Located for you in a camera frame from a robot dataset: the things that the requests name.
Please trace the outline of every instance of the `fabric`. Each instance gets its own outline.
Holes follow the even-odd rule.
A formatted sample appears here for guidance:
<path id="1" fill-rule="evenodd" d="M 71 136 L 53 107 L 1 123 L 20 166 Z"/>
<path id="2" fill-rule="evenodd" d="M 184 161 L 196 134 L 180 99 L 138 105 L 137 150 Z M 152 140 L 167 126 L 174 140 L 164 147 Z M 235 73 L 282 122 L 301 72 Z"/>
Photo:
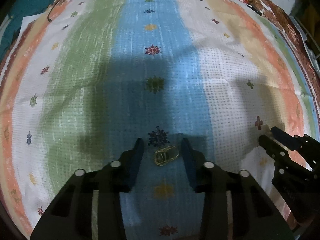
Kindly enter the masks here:
<path id="1" fill-rule="evenodd" d="M 54 0 L 16 0 L 8 12 L 11 21 L 4 28 L 4 33 L 0 41 L 0 59 L 4 57 L 13 40 L 20 32 L 22 19 L 25 16 L 31 16 L 44 12 Z"/>
<path id="2" fill-rule="evenodd" d="M 68 0 L 50 18 L 21 31 L 0 86 L 0 186 L 27 236 L 76 169 L 101 169 L 138 137 L 137 182 L 120 195 L 127 239 L 198 234 L 204 195 L 182 158 L 153 162 L 183 137 L 247 169 L 288 215 L 258 137 L 320 138 L 315 89 L 281 30 L 238 0 Z"/>

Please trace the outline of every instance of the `red flower pattern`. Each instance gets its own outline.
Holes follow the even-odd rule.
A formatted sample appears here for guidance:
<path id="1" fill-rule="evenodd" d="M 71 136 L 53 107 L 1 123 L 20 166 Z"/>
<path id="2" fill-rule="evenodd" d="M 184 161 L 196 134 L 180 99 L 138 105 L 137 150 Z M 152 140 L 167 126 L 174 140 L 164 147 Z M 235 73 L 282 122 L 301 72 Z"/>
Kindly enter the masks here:
<path id="1" fill-rule="evenodd" d="M 164 226 L 163 228 L 159 228 L 160 230 L 160 236 L 170 236 L 173 234 L 178 233 L 177 227 L 169 227 L 168 225 Z"/>
<path id="2" fill-rule="evenodd" d="M 145 48 L 145 50 L 146 50 L 145 54 L 148 54 L 148 55 L 155 55 L 160 53 L 160 47 L 154 46 L 153 44 L 150 47 Z"/>

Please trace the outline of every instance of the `yellow star pattern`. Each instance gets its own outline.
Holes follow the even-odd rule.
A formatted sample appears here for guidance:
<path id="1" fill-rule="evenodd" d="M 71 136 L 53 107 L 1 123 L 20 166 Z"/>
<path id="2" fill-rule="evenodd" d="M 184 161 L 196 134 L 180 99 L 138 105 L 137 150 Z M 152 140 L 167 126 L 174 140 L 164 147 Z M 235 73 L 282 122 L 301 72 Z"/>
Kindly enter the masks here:
<path id="1" fill-rule="evenodd" d="M 154 187 L 153 198 L 167 199 L 170 197 L 174 197 L 174 189 L 172 185 L 162 182 L 159 186 Z"/>
<path id="2" fill-rule="evenodd" d="M 31 181 L 31 183 L 33 184 L 33 185 L 36 185 L 37 184 L 37 182 L 36 182 L 36 179 L 35 179 L 35 177 L 33 176 L 33 174 L 29 174 L 29 178 L 30 178 L 30 181 Z"/>
<path id="3" fill-rule="evenodd" d="M 58 43 L 58 42 L 56 42 L 55 44 L 53 44 L 53 46 L 52 46 L 51 50 L 56 49 L 58 46 L 59 46 L 59 43 Z"/>
<path id="4" fill-rule="evenodd" d="M 152 31 L 152 30 L 154 30 L 154 29 L 157 29 L 158 27 L 157 27 L 157 25 L 155 25 L 155 24 L 148 24 L 148 25 L 146 25 L 145 27 L 144 27 L 144 29 L 146 30 L 146 31 Z"/>
<path id="5" fill-rule="evenodd" d="M 19 198 L 17 195 L 18 195 L 17 191 L 15 189 L 13 189 L 11 191 L 11 196 L 14 199 L 15 203 L 19 203 L 21 201 L 21 198 Z"/>

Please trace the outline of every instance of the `cross pattern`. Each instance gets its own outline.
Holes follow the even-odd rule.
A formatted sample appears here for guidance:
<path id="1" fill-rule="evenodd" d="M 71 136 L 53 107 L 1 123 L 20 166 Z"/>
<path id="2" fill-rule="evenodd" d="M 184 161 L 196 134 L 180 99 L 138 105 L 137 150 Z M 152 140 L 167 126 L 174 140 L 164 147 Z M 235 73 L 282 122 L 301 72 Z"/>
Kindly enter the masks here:
<path id="1" fill-rule="evenodd" d="M 261 126 L 263 125 L 262 120 L 260 120 L 260 117 L 257 116 L 257 121 L 254 122 L 254 125 L 258 127 L 258 130 L 261 130 Z"/>
<path id="2" fill-rule="evenodd" d="M 247 85 L 248 85 L 249 87 L 251 87 L 251 89 L 253 89 L 253 87 L 254 87 L 254 84 L 251 83 L 250 79 L 248 80 Z"/>

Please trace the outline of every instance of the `blue stripe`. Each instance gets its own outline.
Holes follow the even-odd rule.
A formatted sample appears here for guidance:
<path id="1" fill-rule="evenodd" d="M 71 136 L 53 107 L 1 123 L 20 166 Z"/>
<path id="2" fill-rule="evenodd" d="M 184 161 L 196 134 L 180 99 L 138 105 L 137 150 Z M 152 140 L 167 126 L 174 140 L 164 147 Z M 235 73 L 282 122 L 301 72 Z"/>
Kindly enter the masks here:
<path id="1" fill-rule="evenodd" d="M 106 159 L 117 159 L 131 149 L 138 137 L 145 142 L 136 186 L 121 194 L 127 238 L 162 239 L 159 228 L 177 227 L 168 239 L 197 234 L 200 229 L 203 194 L 195 194 L 186 176 L 182 158 L 158 167 L 148 146 L 148 133 L 168 131 L 165 146 L 180 147 L 188 137 L 193 147 L 214 161 L 209 106 L 204 94 L 199 57 L 183 25 L 176 0 L 127 0 L 121 12 L 111 61 L 104 82 L 107 102 Z M 145 25 L 157 29 L 146 31 Z M 160 47 L 161 53 L 145 54 L 145 48 Z M 156 94 L 145 90 L 146 79 L 164 79 Z M 154 187 L 172 185 L 174 196 L 154 198 Z"/>
<path id="2" fill-rule="evenodd" d="M 307 91 L 307 95 L 306 95 L 306 96 L 308 96 L 308 101 L 309 101 L 310 107 L 311 107 L 311 109 L 312 109 L 312 117 L 313 117 L 313 120 L 314 120 L 315 131 L 316 131 L 316 134 L 315 134 L 316 137 L 315 137 L 315 139 L 316 139 L 317 141 L 320 141 L 319 123 L 318 123 L 318 118 L 317 118 L 317 116 L 316 116 L 316 106 L 315 106 L 315 103 L 313 102 L 312 93 L 311 93 L 311 91 L 310 91 L 310 89 L 309 89 L 309 86 L 307 85 L 307 80 L 306 80 L 305 76 L 304 76 L 303 73 L 302 73 L 302 70 L 301 70 L 301 68 L 300 68 L 300 65 L 298 64 L 297 59 L 296 59 L 296 57 L 294 56 L 294 54 L 293 54 L 293 52 L 292 52 L 292 49 L 288 46 L 287 41 L 282 37 L 282 35 L 279 33 L 278 29 L 277 29 L 273 24 L 268 24 L 267 27 L 271 27 L 272 30 L 276 33 L 277 38 L 278 38 L 278 39 L 280 38 L 280 39 L 283 41 L 283 43 L 285 44 L 285 47 L 286 47 L 287 51 L 288 51 L 289 54 L 290 54 L 290 57 L 293 59 L 293 62 L 294 62 L 295 67 L 296 67 L 296 70 L 297 70 L 299 76 L 301 77 L 301 79 L 302 79 L 302 81 L 303 81 L 304 89 L 305 89 L 305 91 Z"/>

